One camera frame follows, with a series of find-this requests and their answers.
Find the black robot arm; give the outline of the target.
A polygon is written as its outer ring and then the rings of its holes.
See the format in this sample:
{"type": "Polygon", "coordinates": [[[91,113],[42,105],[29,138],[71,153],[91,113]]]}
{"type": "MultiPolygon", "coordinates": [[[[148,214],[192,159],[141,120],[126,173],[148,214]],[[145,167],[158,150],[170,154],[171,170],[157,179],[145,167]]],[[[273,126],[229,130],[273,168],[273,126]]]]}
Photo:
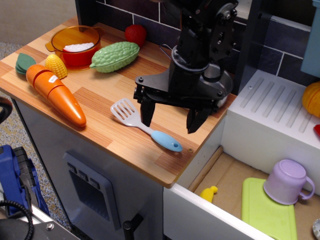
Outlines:
{"type": "Polygon", "coordinates": [[[142,122],[151,124],[156,104],[188,109],[186,127],[196,132],[233,89],[224,59],[235,45],[236,0],[174,0],[180,9],[180,36],[169,68],[138,76],[134,99],[142,122]]]}

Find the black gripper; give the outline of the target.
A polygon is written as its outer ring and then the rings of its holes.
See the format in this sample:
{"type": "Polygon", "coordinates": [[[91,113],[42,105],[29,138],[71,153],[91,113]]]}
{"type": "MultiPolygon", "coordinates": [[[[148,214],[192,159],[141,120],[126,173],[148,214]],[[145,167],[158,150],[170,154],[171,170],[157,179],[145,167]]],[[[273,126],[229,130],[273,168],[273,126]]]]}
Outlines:
{"type": "Polygon", "coordinates": [[[217,111],[217,102],[200,92],[200,78],[211,64],[191,64],[175,46],[171,52],[169,68],[159,74],[136,78],[134,99],[140,103],[142,123],[150,126],[156,104],[189,109],[186,119],[187,133],[195,133],[212,112],[217,111]]]}

